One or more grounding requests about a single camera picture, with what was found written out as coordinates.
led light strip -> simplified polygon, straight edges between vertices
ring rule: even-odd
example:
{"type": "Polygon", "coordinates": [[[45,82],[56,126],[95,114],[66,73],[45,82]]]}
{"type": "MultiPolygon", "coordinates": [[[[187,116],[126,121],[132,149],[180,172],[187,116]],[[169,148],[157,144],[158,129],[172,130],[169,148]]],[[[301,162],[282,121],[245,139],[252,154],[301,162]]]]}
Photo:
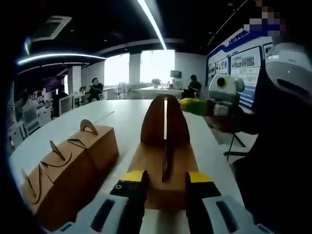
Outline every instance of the led light strip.
{"type": "Polygon", "coordinates": [[[18,65],[23,65],[27,62],[32,62],[38,59],[46,59],[51,57],[63,57],[63,56],[77,56],[77,57],[87,57],[87,58],[95,58],[105,60],[104,57],[94,56],[94,55],[84,55],[84,54],[72,54],[72,53],[58,53],[58,54],[46,54],[46,55],[38,55],[30,58],[25,58],[17,62],[18,65]]]}
{"type": "Polygon", "coordinates": [[[141,7],[143,8],[143,11],[146,14],[147,18],[151,22],[151,24],[152,24],[152,26],[153,26],[153,28],[154,28],[154,30],[155,30],[159,40],[160,40],[160,43],[161,43],[163,49],[167,50],[167,47],[166,47],[165,42],[164,42],[164,39],[162,38],[162,36],[160,34],[160,30],[159,30],[159,28],[158,28],[158,26],[157,26],[157,24],[155,22],[154,17],[152,16],[152,13],[151,13],[150,9],[148,8],[145,0],[137,0],[137,1],[141,5],[141,7]]]}

cardboard box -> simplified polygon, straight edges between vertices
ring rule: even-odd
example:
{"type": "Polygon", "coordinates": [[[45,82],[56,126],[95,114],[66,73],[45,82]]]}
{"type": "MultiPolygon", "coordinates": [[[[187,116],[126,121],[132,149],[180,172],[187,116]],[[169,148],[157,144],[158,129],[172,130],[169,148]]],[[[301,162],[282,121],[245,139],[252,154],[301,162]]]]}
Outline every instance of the cardboard box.
{"type": "Polygon", "coordinates": [[[21,187],[24,199],[41,226],[54,231],[66,222],[76,219],[76,212],[68,199],[54,188],[40,165],[30,175],[23,170],[22,174],[25,179],[21,187]]]}
{"type": "Polygon", "coordinates": [[[100,186],[100,174],[85,149],[66,141],[55,146],[41,164],[54,189],[68,198],[78,212],[92,201],[100,186]]]}
{"type": "Polygon", "coordinates": [[[67,142],[85,149],[102,174],[107,174],[117,161],[119,152],[112,127],[94,126],[84,119],[80,124],[80,131],[72,135],[67,142]]]}
{"type": "Polygon", "coordinates": [[[174,96],[160,95],[151,103],[141,129],[141,142],[129,171],[146,170],[150,185],[145,207],[159,210],[185,209],[185,175],[198,172],[190,135],[174,96]],[[167,138],[164,139],[164,100],[167,100],[167,138]]]}

black ceiling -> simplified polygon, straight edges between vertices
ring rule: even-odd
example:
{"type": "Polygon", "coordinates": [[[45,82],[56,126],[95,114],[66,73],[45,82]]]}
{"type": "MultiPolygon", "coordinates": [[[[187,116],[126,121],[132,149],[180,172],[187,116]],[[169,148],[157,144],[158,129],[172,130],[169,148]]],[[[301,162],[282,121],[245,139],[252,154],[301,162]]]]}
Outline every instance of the black ceiling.
{"type": "MultiPolygon", "coordinates": [[[[207,47],[216,31],[242,2],[244,0],[146,0],[163,38],[185,41],[183,44],[169,44],[169,48],[205,55],[214,48],[212,46],[220,44],[249,20],[249,14],[237,14],[238,17],[228,22],[228,29],[221,30],[220,36],[207,47]]],[[[249,0],[249,4],[240,11],[253,12],[254,8],[254,1],[249,0]]],[[[54,40],[33,42],[31,54],[93,54],[120,44],[157,39],[137,0],[89,0],[83,3],[55,0],[48,4],[47,9],[50,16],[70,16],[73,19],[54,40]]]]}

computer monitor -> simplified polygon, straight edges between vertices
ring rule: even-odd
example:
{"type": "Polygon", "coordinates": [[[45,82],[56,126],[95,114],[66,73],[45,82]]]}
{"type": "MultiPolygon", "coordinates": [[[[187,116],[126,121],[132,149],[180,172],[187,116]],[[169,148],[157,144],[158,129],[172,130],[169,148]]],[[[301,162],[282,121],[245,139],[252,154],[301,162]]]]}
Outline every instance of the computer monitor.
{"type": "Polygon", "coordinates": [[[181,78],[182,77],[182,72],[171,70],[170,71],[170,77],[172,77],[172,78],[181,78]]]}

office desk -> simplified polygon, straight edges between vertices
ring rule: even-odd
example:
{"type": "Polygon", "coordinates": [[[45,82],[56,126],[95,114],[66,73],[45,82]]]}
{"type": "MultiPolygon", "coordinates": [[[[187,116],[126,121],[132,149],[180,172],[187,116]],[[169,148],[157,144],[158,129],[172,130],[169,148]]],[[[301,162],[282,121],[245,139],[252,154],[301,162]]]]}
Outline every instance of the office desk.
{"type": "Polygon", "coordinates": [[[135,92],[142,93],[143,96],[146,94],[170,94],[174,96],[178,96],[183,93],[183,90],[177,89],[167,89],[167,87],[159,86],[158,88],[154,88],[153,86],[136,89],[135,92]]]}
{"type": "MultiPolygon", "coordinates": [[[[102,100],[69,111],[31,134],[10,156],[9,162],[18,186],[23,183],[21,168],[30,173],[39,161],[51,151],[49,140],[56,145],[77,132],[81,120],[88,119],[95,125],[108,125],[115,129],[119,148],[116,167],[109,174],[99,193],[109,193],[118,179],[128,170],[140,141],[141,127],[152,100],[102,100]]],[[[223,195],[231,195],[243,204],[233,173],[222,151],[202,117],[184,113],[191,144],[201,172],[211,176],[223,195]]],[[[185,211],[174,218],[176,231],[168,231],[170,221],[158,210],[145,211],[142,234],[189,233],[185,211]]]]}

